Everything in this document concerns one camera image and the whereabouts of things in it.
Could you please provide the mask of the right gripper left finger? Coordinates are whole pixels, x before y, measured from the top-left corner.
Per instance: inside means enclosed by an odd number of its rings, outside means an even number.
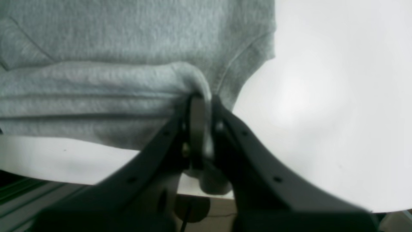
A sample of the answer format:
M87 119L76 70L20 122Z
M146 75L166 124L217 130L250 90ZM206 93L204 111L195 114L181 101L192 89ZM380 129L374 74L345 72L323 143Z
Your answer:
M175 232L184 170L202 168L202 98L190 97L148 145L95 186L42 210L34 232Z

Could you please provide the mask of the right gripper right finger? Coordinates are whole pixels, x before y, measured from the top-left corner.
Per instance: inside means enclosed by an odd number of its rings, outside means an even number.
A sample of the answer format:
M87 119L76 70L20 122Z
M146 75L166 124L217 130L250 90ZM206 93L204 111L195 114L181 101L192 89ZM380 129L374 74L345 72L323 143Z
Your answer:
M233 232L377 232L377 218L292 171L212 98L214 165L231 183Z

